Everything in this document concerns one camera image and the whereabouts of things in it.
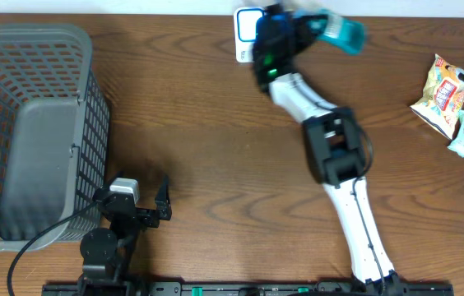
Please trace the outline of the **blue mouthwash bottle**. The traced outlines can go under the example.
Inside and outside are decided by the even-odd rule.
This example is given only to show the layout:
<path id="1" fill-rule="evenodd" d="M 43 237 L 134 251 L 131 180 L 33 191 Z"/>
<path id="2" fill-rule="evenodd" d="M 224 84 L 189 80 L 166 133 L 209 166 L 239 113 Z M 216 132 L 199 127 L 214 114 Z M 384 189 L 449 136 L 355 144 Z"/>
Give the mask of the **blue mouthwash bottle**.
<path id="1" fill-rule="evenodd" d="M 325 8 L 317 12 L 295 12 L 294 21 L 307 41 L 326 42 L 350 55 L 359 54 L 366 41 L 366 28 L 362 23 Z"/>

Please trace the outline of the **white snack bag red label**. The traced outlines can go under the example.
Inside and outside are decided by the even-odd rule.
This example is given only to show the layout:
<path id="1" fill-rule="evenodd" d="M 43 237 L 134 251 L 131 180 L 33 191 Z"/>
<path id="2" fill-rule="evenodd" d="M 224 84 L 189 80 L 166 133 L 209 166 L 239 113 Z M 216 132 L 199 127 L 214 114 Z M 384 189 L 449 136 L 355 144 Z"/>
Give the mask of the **white snack bag red label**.
<path id="1" fill-rule="evenodd" d="M 458 113 L 463 105 L 464 69 L 435 54 L 422 97 L 410 106 L 411 111 L 441 135 L 452 140 Z"/>

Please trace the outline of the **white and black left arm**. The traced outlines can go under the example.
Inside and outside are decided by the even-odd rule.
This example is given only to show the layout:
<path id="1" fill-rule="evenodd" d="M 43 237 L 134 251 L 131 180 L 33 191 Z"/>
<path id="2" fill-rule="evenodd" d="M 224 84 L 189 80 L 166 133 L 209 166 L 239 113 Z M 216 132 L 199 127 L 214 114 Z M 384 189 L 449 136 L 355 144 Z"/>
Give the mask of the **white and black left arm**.
<path id="1" fill-rule="evenodd" d="M 154 209 L 137 206 L 139 198 L 138 181 L 130 178 L 113 178 L 95 191 L 93 201 L 110 225 L 92 229 L 81 240 L 78 295 L 148 294 L 146 282 L 128 268 L 140 234 L 171 219 L 169 179 L 163 178 Z"/>

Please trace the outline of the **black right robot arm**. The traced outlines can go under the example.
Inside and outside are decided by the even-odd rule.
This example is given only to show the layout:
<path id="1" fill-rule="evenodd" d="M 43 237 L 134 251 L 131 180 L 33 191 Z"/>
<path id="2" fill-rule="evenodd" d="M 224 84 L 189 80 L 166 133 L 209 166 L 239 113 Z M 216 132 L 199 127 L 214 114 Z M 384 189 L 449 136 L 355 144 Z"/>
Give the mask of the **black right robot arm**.
<path id="1" fill-rule="evenodd" d="M 265 7 L 256 23 L 253 72 L 261 92 L 302 127 L 309 170 L 335 206 L 350 250 L 351 294 L 401 295 L 405 288 L 385 253 L 369 205 L 365 176 L 374 156 L 369 136 L 352 109 L 324 99 L 294 63 L 318 40 L 358 54 L 366 29 L 328 10 L 294 14 L 281 4 Z"/>

